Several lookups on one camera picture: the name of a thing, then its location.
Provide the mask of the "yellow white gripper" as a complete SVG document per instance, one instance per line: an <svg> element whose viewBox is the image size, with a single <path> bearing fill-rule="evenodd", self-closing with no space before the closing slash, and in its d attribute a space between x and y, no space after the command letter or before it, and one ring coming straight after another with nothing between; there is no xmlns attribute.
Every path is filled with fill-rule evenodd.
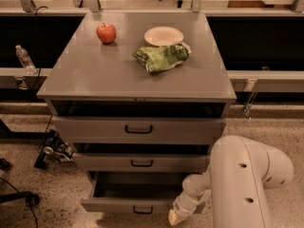
<svg viewBox="0 0 304 228"><path fill-rule="evenodd" d="M186 219L186 213L178 212L174 209L171 209L168 213L168 221L171 226L178 225Z"/></svg>

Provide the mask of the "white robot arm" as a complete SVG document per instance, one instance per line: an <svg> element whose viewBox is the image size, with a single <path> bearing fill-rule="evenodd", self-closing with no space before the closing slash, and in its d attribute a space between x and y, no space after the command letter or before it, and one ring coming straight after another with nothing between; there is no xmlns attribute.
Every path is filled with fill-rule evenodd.
<svg viewBox="0 0 304 228"><path fill-rule="evenodd" d="M281 150L240 136L215 142L202 174L187 176L169 211L174 226L212 200L214 228L273 228L265 191L289 184L294 166Z"/></svg>

